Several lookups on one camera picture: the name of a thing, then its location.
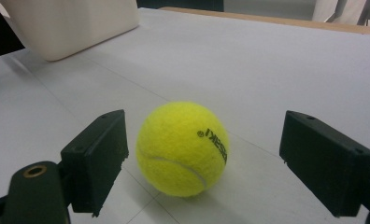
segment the wooden trim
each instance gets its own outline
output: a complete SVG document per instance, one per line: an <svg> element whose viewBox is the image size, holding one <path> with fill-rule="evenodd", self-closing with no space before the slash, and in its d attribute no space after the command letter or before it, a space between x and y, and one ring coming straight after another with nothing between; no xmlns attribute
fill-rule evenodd
<svg viewBox="0 0 370 224"><path fill-rule="evenodd" d="M262 16L253 16L229 12L217 12L217 11L205 11L199 9L189 9L189 8L180 8L180 7L162 7L160 10L166 11L176 11L182 13L190 13L196 15L204 16L213 16L213 17L222 17L222 18L232 18L245 21L262 21L270 22L276 24L292 25L292 26L301 26L307 28L316 28L323 30L332 30L348 33L356 33L363 35L370 35L370 26L359 26L359 25L349 25L349 24L339 24L339 23L329 23L329 22L319 22L319 21L298 21L291 19L282 19L282 18L273 18L273 17L262 17Z"/></svg>

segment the white bin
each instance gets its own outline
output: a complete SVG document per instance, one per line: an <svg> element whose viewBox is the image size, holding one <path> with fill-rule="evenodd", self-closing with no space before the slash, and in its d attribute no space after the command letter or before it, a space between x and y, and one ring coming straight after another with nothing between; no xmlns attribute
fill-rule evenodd
<svg viewBox="0 0 370 224"><path fill-rule="evenodd" d="M138 25L135 0L0 0L23 45L56 61Z"/></svg>

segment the yellow felt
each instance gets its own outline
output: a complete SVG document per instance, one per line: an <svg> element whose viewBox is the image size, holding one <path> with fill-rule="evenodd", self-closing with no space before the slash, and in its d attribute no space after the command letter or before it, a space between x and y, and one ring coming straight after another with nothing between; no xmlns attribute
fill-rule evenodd
<svg viewBox="0 0 370 224"><path fill-rule="evenodd" d="M211 133L198 134L207 130L218 136L227 152L227 133L205 107L174 102L155 109L141 127L136 144L144 177L169 195L191 196L210 188L220 178L225 162Z"/></svg>

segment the brand logo on tennis ball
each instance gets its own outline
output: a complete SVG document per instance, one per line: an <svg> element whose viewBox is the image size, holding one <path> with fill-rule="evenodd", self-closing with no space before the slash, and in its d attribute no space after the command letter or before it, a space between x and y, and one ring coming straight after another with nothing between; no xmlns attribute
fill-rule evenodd
<svg viewBox="0 0 370 224"><path fill-rule="evenodd" d="M219 137L214 134L210 129L207 129L207 131L204 133L203 131L199 131L197 132L197 135L199 137L208 137L209 140L211 140L211 142L214 144L214 146L220 151L223 159L225 160L225 163L226 163L226 160L228 158L228 155L226 153L226 148L225 146L223 145L223 143L221 142L221 140L219 139Z"/></svg>

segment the white table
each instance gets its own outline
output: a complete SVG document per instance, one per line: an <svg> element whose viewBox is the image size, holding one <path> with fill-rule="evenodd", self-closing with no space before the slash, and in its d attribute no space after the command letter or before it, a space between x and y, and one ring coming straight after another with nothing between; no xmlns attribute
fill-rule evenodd
<svg viewBox="0 0 370 224"><path fill-rule="evenodd" d="M56 63L0 57L0 197L10 177L124 109L130 157L99 218L73 223L363 223L334 218L278 156L285 111L307 113L370 147L370 35L140 9L139 27ZM220 182L191 199L149 185L135 160L156 106L195 101L231 137Z"/></svg>

